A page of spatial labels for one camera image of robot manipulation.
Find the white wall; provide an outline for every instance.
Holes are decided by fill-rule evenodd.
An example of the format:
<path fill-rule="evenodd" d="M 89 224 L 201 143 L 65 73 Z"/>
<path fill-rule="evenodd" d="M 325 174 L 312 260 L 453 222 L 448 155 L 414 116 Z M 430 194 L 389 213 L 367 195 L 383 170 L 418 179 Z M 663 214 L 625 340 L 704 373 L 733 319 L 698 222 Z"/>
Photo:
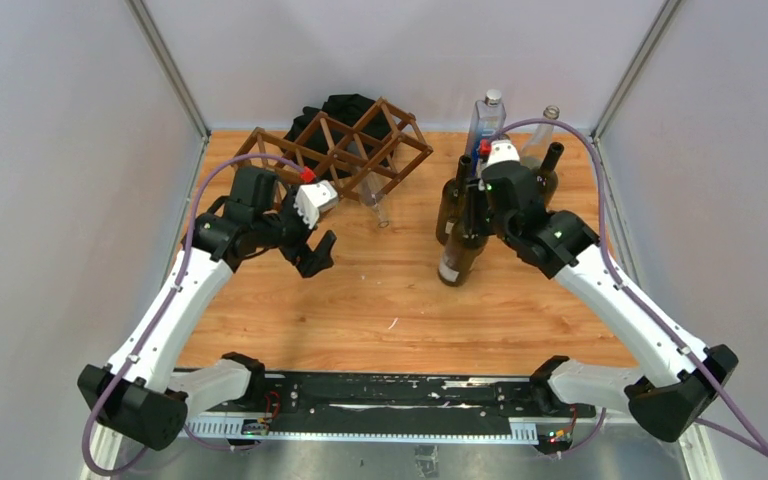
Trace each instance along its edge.
<path fill-rule="evenodd" d="M 556 103 L 594 126 L 662 0 L 147 3 L 213 128 L 287 128 L 357 91 L 466 130 L 488 88 L 511 120 Z"/>
<path fill-rule="evenodd" d="M 0 2 L 0 478 L 75 478 L 78 388 L 148 306 L 200 140 L 124 2 Z"/>
<path fill-rule="evenodd" d="M 647 290 L 737 353 L 728 389 L 768 438 L 768 2 L 685 2 L 604 147 Z M 724 478 L 768 479 L 712 435 Z"/>

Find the bottle label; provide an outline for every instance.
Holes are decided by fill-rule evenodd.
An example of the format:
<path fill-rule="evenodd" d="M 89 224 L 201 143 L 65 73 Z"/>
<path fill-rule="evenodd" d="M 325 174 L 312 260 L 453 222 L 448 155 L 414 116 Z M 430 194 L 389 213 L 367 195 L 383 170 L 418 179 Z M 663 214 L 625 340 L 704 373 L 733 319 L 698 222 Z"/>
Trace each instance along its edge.
<path fill-rule="evenodd" d="M 440 259 L 440 266 L 437 267 L 437 271 L 440 273 L 440 276 L 445 278 L 446 280 L 450 282 L 456 282 L 458 280 L 458 271 L 452 270 L 449 268 L 449 265 L 446 263 L 446 255 L 443 255 L 443 258 Z"/>

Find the black cloth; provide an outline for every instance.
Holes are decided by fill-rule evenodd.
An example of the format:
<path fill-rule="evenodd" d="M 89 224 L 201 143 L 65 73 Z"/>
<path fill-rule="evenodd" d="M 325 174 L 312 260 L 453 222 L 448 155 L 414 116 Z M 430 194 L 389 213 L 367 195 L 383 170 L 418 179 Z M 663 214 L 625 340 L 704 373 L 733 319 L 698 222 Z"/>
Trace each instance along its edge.
<path fill-rule="evenodd" d="M 302 109 L 302 114 L 293 119 L 293 126 L 290 128 L 290 131 L 284 135 L 284 139 L 294 141 L 298 138 L 320 110 L 327 113 L 329 117 L 338 122 L 352 126 L 360 120 L 360 117 L 362 117 L 367 110 L 372 108 L 372 105 L 374 104 L 375 100 L 364 97 L 359 93 L 331 95 L 328 97 L 328 100 L 322 104 L 322 108 L 304 107 Z M 383 140 L 384 137 L 390 133 L 390 125 L 387 123 L 387 118 L 384 117 L 384 114 L 379 113 L 362 131 L 373 138 Z M 342 133 L 333 130 L 331 131 L 331 136 L 334 138 L 335 143 L 343 138 Z M 323 154 L 328 153 L 328 142 L 325 140 L 325 134 L 322 133 L 321 129 L 317 130 L 303 146 Z M 372 152 L 372 146 L 365 145 L 365 148 L 367 154 Z M 314 169 L 319 165 L 319 162 L 311 158 L 304 157 L 304 161 L 305 165 L 311 169 Z M 384 159 L 381 164 L 389 166 L 386 159 Z M 337 176 L 340 178 L 350 177 L 351 173 L 337 169 Z M 322 174 L 322 177 L 328 180 L 333 180 L 333 178 L 331 178 L 331 172 L 326 171 Z"/>

